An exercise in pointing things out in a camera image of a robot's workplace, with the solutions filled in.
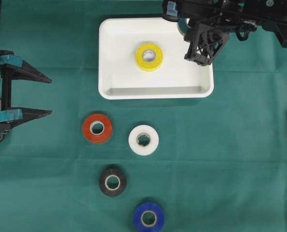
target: black tape roll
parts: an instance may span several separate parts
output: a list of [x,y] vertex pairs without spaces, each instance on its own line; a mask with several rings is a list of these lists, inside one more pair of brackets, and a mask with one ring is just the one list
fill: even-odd
[[[111,176],[118,178],[119,183],[116,188],[110,188],[107,185],[107,180]],[[100,190],[107,196],[115,197],[120,195],[126,188],[126,184],[127,184],[126,177],[123,174],[123,172],[119,169],[113,169],[113,168],[107,169],[100,175],[100,181],[99,181]]]

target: red tape roll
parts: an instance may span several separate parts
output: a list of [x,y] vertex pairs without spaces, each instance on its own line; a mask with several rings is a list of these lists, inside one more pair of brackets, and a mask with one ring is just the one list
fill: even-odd
[[[93,125],[101,123],[103,131],[101,133],[93,133]],[[87,117],[82,125],[82,133],[89,141],[100,144],[107,141],[113,133],[113,126],[110,119],[102,114],[93,114]]]

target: blue tape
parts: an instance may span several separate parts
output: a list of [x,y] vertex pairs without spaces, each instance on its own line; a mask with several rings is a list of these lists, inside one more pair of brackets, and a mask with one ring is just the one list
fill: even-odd
[[22,109],[0,111],[0,122],[23,119]]
[[167,3],[167,12],[166,12],[166,14],[178,17],[178,6],[177,6],[177,3],[175,3],[174,1],[169,1]]
[[11,64],[14,66],[22,67],[23,59],[14,55],[2,55],[0,56],[0,65]]
[[[153,226],[146,226],[142,223],[142,215],[145,211],[152,211],[156,215],[156,222]],[[158,232],[165,224],[165,215],[160,206],[152,202],[139,205],[133,215],[133,223],[139,232]]]

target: black mechanical part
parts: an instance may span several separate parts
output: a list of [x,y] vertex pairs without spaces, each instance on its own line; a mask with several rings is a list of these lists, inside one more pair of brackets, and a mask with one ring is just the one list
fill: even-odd
[[[12,51],[0,50],[0,56],[3,55],[14,55]],[[12,64],[2,64],[0,65],[0,79],[2,79],[2,94],[0,98],[0,111],[20,109],[22,111],[22,119],[0,122],[0,142],[4,139],[5,134],[7,134],[12,128],[49,115],[52,113],[51,110],[38,110],[29,109],[22,107],[12,107],[11,106],[11,92],[12,92],[12,80],[29,80],[36,82],[51,83],[51,79],[45,76],[43,73],[37,71],[31,65],[29,65],[24,60],[22,61],[22,66],[15,66]]]
[[210,65],[234,32],[246,41],[258,26],[276,34],[287,48],[287,0],[163,0],[163,18],[189,18],[185,59]]

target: green tabletop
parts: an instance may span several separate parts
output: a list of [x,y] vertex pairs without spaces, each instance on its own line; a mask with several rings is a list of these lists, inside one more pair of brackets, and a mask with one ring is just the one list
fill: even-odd
[[[13,81],[13,106],[53,113],[0,144],[0,232],[134,232],[145,201],[163,208],[165,232],[287,232],[287,49],[273,33],[259,29],[246,42],[231,35],[207,98],[98,93],[100,23],[159,13],[158,0],[3,0],[0,49],[53,80]],[[95,112],[113,123],[99,145],[81,131]],[[140,124],[159,134],[148,157],[128,144]],[[128,179],[115,198],[98,186],[113,164]]]

